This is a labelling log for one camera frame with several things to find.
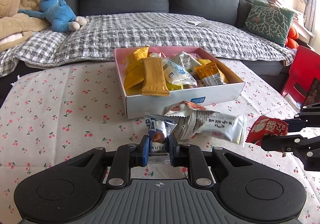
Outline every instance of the beige blanket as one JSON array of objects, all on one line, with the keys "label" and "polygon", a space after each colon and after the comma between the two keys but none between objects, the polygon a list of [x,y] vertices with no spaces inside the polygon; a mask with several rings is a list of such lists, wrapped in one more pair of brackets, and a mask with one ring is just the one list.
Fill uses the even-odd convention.
[{"label": "beige blanket", "polygon": [[[33,32],[41,31],[50,26],[45,19],[17,14],[17,0],[0,0],[0,52],[12,48],[32,36]],[[37,10],[40,0],[20,0],[20,9]]]}]

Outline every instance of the snack box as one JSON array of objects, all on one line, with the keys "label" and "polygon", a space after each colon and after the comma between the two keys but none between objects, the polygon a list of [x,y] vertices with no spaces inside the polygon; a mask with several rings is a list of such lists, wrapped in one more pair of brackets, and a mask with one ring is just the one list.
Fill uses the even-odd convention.
[{"label": "snack box", "polygon": [[200,47],[149,47],[149,52],[163,52],[164,55],[170,57],[172,54],[177,54],[182,51],[186,53],[197,53],[202,59],[209,59],[215,61],[217,67],[228,79],[229,84],[219,86],[200,87],[185,90],[172,90],[169,97],[161,96],[146,96],[146,95],[133,95],[127,96],[124,89],[125,79],[125,65],[122,61],[141,47],[123,48],[115,50],[115,60],[118,75],[118,82],[120,85],[120,92],[124,104],[125,114],[127,119],[141,118],[145,112],[153,114],[161,114],[165,106],[171,105],[182,100],[191,101],[201,104],[202,106],[210,105],[213,103],[224,102],[228,100],[237,99],[244,87],[244,82],[227,66],[220,62],[217,58],[207,53]]}]

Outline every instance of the blue plush toy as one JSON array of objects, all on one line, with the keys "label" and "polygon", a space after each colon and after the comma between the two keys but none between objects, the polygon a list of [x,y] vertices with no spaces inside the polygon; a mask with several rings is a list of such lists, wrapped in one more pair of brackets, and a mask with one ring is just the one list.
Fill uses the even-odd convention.
[{"label": "blue plush toy", "polygon": [[66,32],[69,29],[78,31],[80,26],[86,25],[84,17],[76,17],[65,0],[40,0],[39,8],[42,12],[19,9],[18,13],[24,13],[30,17],[46,18],[52,24],[52,31]]}]

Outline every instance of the throw pillow with branch pattern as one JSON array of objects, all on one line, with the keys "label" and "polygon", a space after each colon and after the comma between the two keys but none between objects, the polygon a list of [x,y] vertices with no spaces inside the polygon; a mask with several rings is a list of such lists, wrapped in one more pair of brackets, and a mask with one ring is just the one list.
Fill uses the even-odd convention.
[{"label": "throw pillow with branch pattern", "polygon": [[278,6],[254,1],[245,21],[247,30],[284,47],[294,12]]}]

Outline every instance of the gray gripper base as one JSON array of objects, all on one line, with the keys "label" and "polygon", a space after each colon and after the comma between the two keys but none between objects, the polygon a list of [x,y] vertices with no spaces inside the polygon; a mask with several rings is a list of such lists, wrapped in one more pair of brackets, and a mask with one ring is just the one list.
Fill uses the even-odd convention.
[{"label": "gray gripper base", "polygon": [[[22,224],[32,222],[23,220]],[[101,204],[68,224],[252,224],[227,212],[212,192],[187,180],[134,179],[129,187],[107,192]],[[282,224],[299,224],[297,219]]]}]

